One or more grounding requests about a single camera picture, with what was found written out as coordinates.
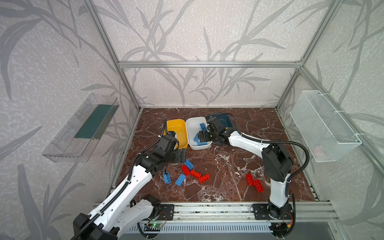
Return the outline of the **red brick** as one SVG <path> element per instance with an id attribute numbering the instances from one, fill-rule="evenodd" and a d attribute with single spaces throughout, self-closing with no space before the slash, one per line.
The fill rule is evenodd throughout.
<path id="1" fill-rule="evenodd" d="M 262 193 L 265 191 L 264 187 L 263 187 L 263 185 L 259 179 L 254 180 L 254 186 L 255 186 L 258 193 Z"/>
<path id="2" fill-rule="evenodd" d="M 246 180 L 247 180 L 249 187 L 255 186 L 255 180 L 251 174 L 246 175 Z"/>
<path id="3" fill-rule="evenodd" d="M 189 175 L 191 174 L 190 169 L 189 169 L 186 165 L 183 165 L 183 166 L 181 167 L 181 169 L 182 169 L 182 171 L 183 171 L 183 174 L 184 174 L 186 177 L 189 176 Z"/>
<path id="4" fill-rule="evenodd" d="M 203 175 L 203 176 L 201 176 L 199 178 L 199 182 L 200 182 L 200 184 L 202 184 L 202 183 L 208 181 L 209 179 L 210 179 L 210 175 L 209 174 L 205 174 L 205 175 Z"/>
<path id="5" fill-rule="evenodd" d="M 191 175 L 197 179 L 199 179 L 202 175 L 194 170 L 190 171 Z"/>

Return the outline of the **blue brick group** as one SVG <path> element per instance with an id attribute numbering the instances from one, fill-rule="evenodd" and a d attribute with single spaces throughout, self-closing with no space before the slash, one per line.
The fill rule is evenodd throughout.
<path id="1" fill-rule="evenodd" d="M 206 131 L 207 130 L 207 127 L 206 127 L 206 125 L 204 123 L 201 123 L 200 127 L 201 127 L 202 131 Z"/>

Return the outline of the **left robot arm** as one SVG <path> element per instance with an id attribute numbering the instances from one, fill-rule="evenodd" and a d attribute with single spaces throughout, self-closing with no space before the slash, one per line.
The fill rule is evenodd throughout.
<path id="1" fill-rule="evenodd" d="M 72 238 L 117 240 L 133 225 L 154 218 L 154 208 L 160 203 L 157 199 L 148 197 L 132 207 L 129 207 L 129 204 L 166 164 L 185 157 L 184 150 L 178 146 L 177 138 L 163 135 L 150 147 L 138 153 L 125 180 L 89 214 L 80 213 L 75 218 Z"/>

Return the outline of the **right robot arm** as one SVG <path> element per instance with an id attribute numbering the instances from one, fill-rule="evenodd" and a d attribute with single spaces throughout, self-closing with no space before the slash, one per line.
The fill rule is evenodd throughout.
<path id="1" fill-rule="evenodd" d="M 247 135 L 239 129 L 237 119 L 235 126 L 227 127 L 219 119 L 221 114 L 207 118 L 207 126 L 199 131 L 198 138 L 201 142 L 220 142 L 246 150 L 260 157 L 264 162 L 265 171 L 271 180 L 271 193 L 268 201 L 268 214 L 272 219 L 278 220 L 288 209 L 289 184 L 297 175 L 304 171 L 310 162 L 308 149 L 297 142 L 280 140 L 263 140 Z M 292 173 L 295 161 L 291 158 L 286 145 L 297 146 L 305 153 L 305 162 Z"/>

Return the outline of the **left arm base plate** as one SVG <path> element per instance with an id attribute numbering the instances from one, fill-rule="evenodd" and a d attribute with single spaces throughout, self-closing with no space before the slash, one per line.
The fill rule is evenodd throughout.
<path id="1" fill-rule="evenodd" d="M 174 204 L 159 204 L 154 207 L 153 212 L 150 215 L 149 219 L 158 220 L 158 221 L 173 220 L 174 213 L 175 213 Z"/>

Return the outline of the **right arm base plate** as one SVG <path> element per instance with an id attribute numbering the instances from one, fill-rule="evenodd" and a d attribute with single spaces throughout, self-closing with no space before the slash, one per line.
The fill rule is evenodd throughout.
<path id="1" fill-rule="evenodd" d="M 251 212 L 254 214 L 255 220 L 277 221 L 288 220 L 294 210 L 293 205 L 288 204 L 283 210 L 275 210 L 270 213 L 268 204 L 252 204 Z"/>

